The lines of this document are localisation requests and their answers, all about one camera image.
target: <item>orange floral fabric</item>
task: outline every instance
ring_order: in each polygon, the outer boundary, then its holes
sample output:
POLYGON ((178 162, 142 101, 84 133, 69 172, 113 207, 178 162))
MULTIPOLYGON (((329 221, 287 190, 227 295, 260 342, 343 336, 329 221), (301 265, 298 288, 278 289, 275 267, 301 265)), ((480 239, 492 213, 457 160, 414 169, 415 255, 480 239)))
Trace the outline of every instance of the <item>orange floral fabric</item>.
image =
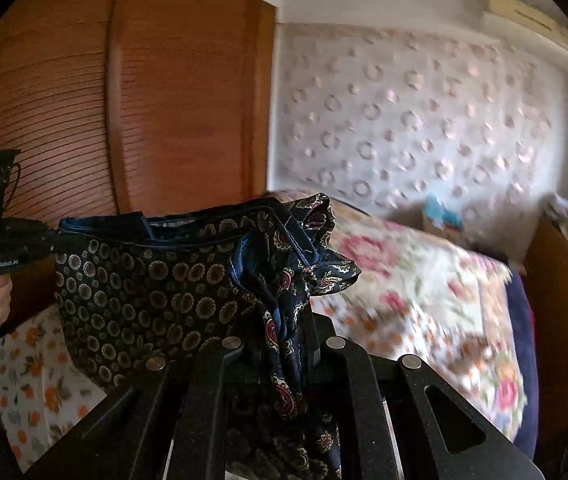
POLYGON ((0 339, 0 421, 22 471, 105 396, 72 365, 57 305, 0 339))

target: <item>blue object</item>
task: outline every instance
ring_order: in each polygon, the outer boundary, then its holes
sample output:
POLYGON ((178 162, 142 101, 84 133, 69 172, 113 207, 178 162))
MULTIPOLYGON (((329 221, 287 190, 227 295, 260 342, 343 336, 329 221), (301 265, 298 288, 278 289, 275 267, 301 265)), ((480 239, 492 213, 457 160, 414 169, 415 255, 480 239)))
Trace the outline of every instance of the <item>blue object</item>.
POLYGON ((459 215, 450 209, 446 209, 433 194, 426 197, 422 213, 438 227, 448 226, 460 231, 464 230, 464 222, 459 215))

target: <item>wooden wardrobe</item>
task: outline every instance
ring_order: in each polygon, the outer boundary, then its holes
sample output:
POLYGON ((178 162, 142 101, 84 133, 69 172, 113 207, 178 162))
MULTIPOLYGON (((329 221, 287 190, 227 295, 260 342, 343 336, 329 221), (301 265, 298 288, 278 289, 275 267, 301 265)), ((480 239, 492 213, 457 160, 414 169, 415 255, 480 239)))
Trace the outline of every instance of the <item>wooden wardrobe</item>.
MULTIPOLYGON (((7 215, 147 215, 266 188, 275 8, 261 0, 17 0, 0 19, 7 215)), ((52 262, 13 277, 10 324, 46 307, 52 262)))

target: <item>air conditioner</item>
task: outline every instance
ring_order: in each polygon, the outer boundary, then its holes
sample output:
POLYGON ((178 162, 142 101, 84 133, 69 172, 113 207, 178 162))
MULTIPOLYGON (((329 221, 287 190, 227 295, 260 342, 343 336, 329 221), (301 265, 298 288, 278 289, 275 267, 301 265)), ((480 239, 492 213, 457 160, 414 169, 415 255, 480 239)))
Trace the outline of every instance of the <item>air conditioner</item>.
POLYGON ((484 30, 568 72, 568 29, 518 0, 487 0, 484 30))

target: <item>floral bedspread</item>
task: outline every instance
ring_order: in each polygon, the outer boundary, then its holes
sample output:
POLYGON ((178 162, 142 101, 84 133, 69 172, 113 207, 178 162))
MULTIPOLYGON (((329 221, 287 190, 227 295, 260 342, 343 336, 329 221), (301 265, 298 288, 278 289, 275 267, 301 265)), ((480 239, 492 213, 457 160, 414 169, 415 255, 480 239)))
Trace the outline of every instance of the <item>floral bedspread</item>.
MULTIPOLYGON (((276 196, 288 202, 306 194, 276 196)), ((508 267, 347 205, 333 208, 330 247, 362 274, 343 292, 312 298, 313 310, 370 354, 419 355, 514 439, 526 397, 504 287, 508 267)))
POLYGON ((23 472, 105 396, 73 366, 56 304, 0 339, 0 422, 23 472))

